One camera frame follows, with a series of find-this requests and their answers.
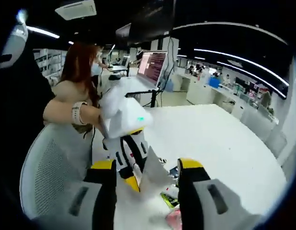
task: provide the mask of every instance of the air conditioning unit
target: air conditioning unit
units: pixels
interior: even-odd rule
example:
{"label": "air conditioning unit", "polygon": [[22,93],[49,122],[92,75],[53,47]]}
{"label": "air conditioning unit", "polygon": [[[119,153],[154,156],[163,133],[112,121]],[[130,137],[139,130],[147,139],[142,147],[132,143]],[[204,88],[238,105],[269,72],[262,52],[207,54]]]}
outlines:
{"label": "air conditioning unit", "polygon": [[55,9],[65,20],[94,16],[97,14],[95,2],[93,0],[82,0],[74,3],[67,3],[62,7]]}

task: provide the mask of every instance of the led light strip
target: led light strip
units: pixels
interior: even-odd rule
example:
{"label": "led light strip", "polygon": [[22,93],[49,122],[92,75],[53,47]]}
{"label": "led light strip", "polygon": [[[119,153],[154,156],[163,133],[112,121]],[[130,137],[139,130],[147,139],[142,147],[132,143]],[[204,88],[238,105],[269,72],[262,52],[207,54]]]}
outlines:
{"label": "led light strip", "polygon": [[225,66],[229,66],[229,67],[232,67],[232,68],[235,68],[235,69],[238,69],[239,71],[242,71],[242,72],[244,72],[244,73],[247,73],[247,74],[249,74],[249,75],[251,75],[251,76],[253,76],[253,77],[259,79],[260,81],[264,82],[266,85],[268,85],[268,86],[270,86],[271,88],[273,88],[273,89],[274,89],[276,92],[278,92],[281,96],[283,96],[284,98],[286,98],[286,96],[285,96],[283,93],[281,93],[276,87],[272,86],[270,83],[268,83],[267,81],[263,80],[262,78],[259,78],[258,76],[254,75],[254,74],[252,74],[252,73],[249,73],[248,71],[245,71],[245,70],[243,70],[243,69],[240,69],[240,68],[238,68],[238,67],[235,67],[235,66],[232,66],[232,65],[229,65],[229,64],[226,64],[226,63],[220,62],[220,61],[218,61],[217,63],[222,64],[222,65],[225,65]]}
{"label": "led light strip", "polygon": [[50,37],[54,37],[54,38],[59,38],[60,37],[59,35],[56,35],[56,34],[53,34],[51,32],[48,32],[46,30],[42,30],[42,29],[39,29],[39,28],[36,28],[36,27],[32,27],[32,26],[27,26],[27,29],[30,30],[30,31],[34,31],[34,32],[37,32],[37,33],[40,33],[40,34],[44,34],[44,35],[47,35],[47,36],[50,36]]}
{"label": "led light strip", "polygon": [[235,56],[235,55],[231,55],[231,54],[226,54],[226,53],[222,53],[222,52],[217,52],[217,51],[213,51],[213,50],[207,50],[207,49],[194,49],[194,51],[203,51],[203,52],[209,52],[209,53],[215,53],[215,54],[222,54],[222,55],[225,55],[225,56],[229,56],[229,57],[232,57],[232,58],[237,58],[237,59],[240,59],[242,61],[246,61],[248,63],[251,63],[267,72],[269,72],[270,74],[274,75],[277,79],[279,79],[280,81],[282,81],[286,86],[289,86],[289,83],[286,82],[285,80],[283,80],[282,78],[280,78],[277,74],[275,74],[274,72],[272,72],[271,70],[265,68],[264,66],[261,66],[253,61],[249,61],[247,59],[244,59],[242,57],[238,57],[238,56]]}

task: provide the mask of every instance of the pink object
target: pink object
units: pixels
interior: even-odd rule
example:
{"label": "pink object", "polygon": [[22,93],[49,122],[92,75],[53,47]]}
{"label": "pink object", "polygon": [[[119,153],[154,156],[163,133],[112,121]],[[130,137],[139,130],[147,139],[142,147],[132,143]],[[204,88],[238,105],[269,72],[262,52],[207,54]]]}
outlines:
{"label": "pink object", "polygon": [[168,225],[173,230],[182,230],[182,221],[181,221],[181,212],[180,209],[173,210],[170,214],[165,218]]}

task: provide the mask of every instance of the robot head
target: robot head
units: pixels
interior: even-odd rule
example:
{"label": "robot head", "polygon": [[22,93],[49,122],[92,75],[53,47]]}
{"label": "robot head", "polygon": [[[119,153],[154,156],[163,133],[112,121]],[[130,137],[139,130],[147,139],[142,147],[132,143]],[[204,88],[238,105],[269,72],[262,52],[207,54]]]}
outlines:
{"label": "robot head", "polygon": [[11,67],[18,60],[28,39],[25,12],[19,11],[16,19],[17,24],[14,26],[0,57],[0,69]]}

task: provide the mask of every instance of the red hair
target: red hair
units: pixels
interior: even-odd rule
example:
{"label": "red hair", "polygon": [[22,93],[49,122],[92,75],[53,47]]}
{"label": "red hair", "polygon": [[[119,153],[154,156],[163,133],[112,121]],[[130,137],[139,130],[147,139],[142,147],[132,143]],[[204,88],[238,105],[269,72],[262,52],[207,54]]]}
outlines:
{"label": "red hair", "polygon": [[91,81],[91,66],[97,55],[97,47],[75,42],[69,48],[60,81],[83,82],[92,105],[97,107],[98,95]]}

